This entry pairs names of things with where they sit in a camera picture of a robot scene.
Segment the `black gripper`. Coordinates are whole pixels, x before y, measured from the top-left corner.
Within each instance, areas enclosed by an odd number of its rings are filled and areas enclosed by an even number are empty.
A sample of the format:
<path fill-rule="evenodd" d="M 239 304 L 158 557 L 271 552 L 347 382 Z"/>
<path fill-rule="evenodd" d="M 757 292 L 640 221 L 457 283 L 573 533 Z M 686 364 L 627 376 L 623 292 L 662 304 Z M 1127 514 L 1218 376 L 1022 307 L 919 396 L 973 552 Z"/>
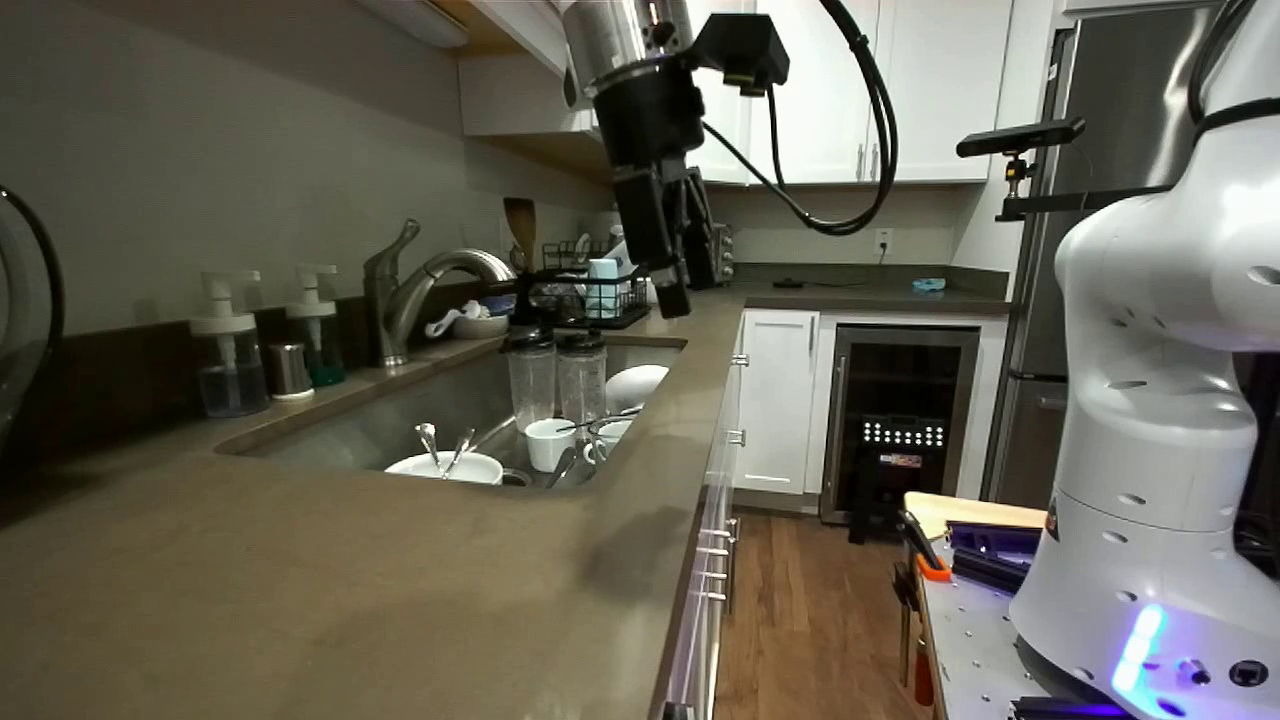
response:
<path fill-rule="evenodd" d="M 594 98 L 627 256 L 656 276 L 662 319 L 686 315 L 686 288 L 715 283 L 706 194 L 686 153 L 704 139 L 704 98 L 682 59 L 640 66 Z"/>

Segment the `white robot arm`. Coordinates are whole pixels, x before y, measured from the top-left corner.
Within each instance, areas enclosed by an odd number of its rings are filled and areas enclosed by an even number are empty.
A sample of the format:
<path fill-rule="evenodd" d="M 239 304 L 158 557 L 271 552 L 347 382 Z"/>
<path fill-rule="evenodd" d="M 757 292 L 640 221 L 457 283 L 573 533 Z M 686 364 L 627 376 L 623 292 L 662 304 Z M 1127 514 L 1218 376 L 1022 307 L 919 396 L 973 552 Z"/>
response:
<path fill-rule="evenodd" d="M 1187 54 L 1187 139 L 1057 249 L 1068 412 L 1015 635 L 1134 720 L 1280 720 L 1280 590 L 1236 552 L 1280 350 L 1280 0 Z"/>

